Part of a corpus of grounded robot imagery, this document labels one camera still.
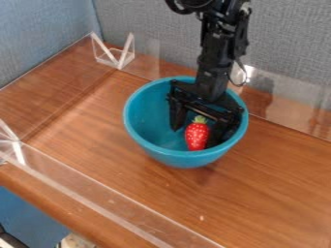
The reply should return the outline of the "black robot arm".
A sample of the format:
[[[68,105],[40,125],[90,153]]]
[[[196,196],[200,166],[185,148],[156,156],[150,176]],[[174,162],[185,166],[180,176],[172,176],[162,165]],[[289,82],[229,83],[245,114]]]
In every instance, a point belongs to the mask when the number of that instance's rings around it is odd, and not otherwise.
[[[194,14],[201,21],[197,73],[194,82],[170,82],[168,94],[170,128],[178,130],[186,112],[194,111],[214,124],[202,144],[218,145],[237,129],[242,108],[226,97],[232,66],[248,47],[250,0],[165,0],[178,15]]]

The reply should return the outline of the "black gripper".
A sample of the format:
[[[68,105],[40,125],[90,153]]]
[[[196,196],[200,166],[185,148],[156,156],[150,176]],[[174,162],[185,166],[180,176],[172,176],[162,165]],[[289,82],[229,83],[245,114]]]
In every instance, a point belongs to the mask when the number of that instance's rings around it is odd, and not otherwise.
[[[189,91],[192,85],[188,82],[170,79],[169,85],[166,101],[172,130],[177,131],[184,126],[186,112],[190,110],[214,121],[206,147],[220,145],[226,140],[226,132],[234,130],[240,124],[242,106],[236,102],[229,92],[225,92],[214,102],[208,102]]]

